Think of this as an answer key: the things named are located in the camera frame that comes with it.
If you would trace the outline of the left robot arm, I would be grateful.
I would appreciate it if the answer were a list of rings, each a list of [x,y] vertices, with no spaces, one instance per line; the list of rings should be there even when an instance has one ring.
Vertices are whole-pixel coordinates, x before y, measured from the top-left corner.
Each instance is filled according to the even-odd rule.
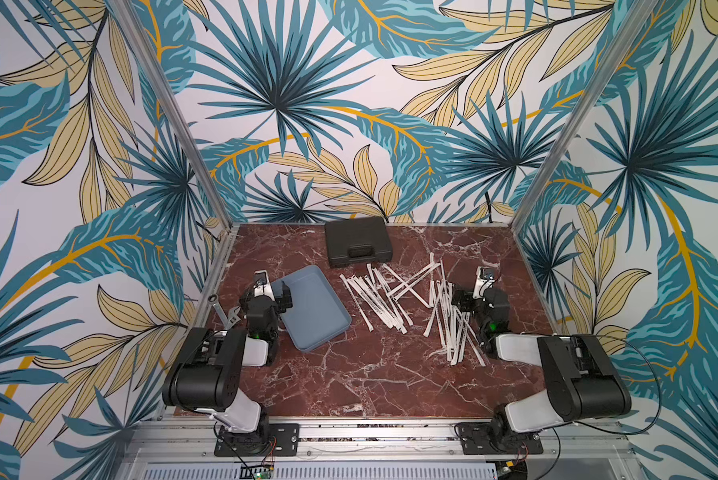
[[[285,283],[259,285],[241,302],[244,327],[191,329],[163,384],[164,404],[206,415],[230,435],[268,437],[268,415],[241,390],[241,373],[273,364],[281,314],[292,306]]]

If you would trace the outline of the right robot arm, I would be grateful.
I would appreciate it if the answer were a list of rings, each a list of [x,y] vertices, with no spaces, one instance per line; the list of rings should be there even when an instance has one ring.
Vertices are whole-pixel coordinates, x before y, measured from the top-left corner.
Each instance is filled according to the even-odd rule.
[[[451,304],[474,316],[485,355],[541,369],[543,390],[497,408],[493,423],[499,434],[536,433],[630,412],[631,396],[595,336],[513,333],[508,296],[497,288],[484,289],[480,297],[457,288]]]

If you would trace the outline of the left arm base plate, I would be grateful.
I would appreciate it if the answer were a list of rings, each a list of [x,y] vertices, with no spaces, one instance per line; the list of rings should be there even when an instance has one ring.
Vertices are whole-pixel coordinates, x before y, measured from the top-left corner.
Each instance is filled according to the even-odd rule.
[[[224,425],[214,426],[214,456],[238,458],[253,456],[294,457],[299,445],[297,423],[262,424],[251,433],[232,433]]]

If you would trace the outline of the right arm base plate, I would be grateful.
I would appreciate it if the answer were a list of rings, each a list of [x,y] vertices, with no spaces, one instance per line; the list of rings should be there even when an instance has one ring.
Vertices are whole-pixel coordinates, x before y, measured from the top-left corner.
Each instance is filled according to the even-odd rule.
[[[454,426],[464,455],[535,455],[543,453],[537,433],[517,433],[495,422],[460,422]]]

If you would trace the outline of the blue plastic storage tray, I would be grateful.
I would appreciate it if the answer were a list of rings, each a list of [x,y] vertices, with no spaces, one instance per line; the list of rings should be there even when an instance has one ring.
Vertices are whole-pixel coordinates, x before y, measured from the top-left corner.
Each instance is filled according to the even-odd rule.
[[[352,319],[322,270],[309,265],[272,283],[275,294],[290,289],[293,306],[281,314],[295,347],[310,352],[346,332]]]

